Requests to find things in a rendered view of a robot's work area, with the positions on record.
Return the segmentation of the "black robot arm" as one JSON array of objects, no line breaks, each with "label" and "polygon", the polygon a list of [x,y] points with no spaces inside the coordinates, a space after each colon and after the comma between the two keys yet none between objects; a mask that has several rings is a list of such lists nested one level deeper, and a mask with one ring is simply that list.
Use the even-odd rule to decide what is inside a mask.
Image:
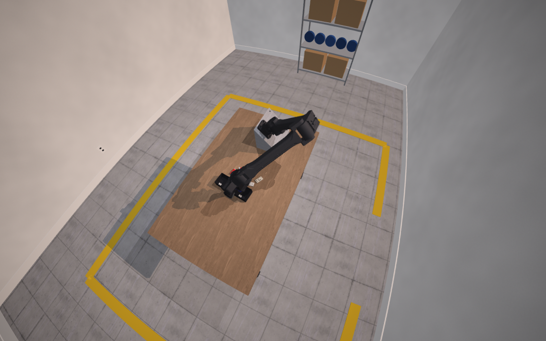
[{"label": "black robot arm", "polygon": [[[236,188],[241,190],[244,185],[251,183],[252,178],[254,178],[260,170],[266,168],[268,164],[280,157],[294,145],[300,143],[306,145],[311,142],[315,138],[314,134],[319,125],[320,121],[312,110],[309,110],[306,115],[294,118],[278,119],[273,117],[267,122],[263,119],[257,129],[260,130],[267,139],[271,138],[274,134],[278,136],[287,129],[290,129],[291,131],[285,138],[273,145],[273,147],[255,159],[255,161],[231,172],[229,179],[226,180],[225,184],[221,187],[225,196],[230,199],[233,198]],[[300,138],[295,130],[298,130],[302,138]]]}]

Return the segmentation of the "black rack of bins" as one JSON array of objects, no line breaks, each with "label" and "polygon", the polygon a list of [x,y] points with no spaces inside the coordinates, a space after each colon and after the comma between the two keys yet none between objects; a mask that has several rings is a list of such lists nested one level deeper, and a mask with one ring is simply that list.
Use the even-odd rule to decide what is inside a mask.
[{"label": "black rack of bins", "polygon": [[[225,184],[226,180],[229,179],[229,176],[225,175],[224,173],[221,173],[221,175],[218,177],[218,179],[216,179],[216,181],[214,182],[217,186],[219,187],[222,187],[223,184]],[[248,198],[251,196],[252,194],[252,189],[249,188],[249,187],[246,187],[245,191],[244,192],[240,192],[238,190],[236,190],[234,196],[238,197],[239,199],[242,199],[244,202],[246,202],[248,200]]]}]

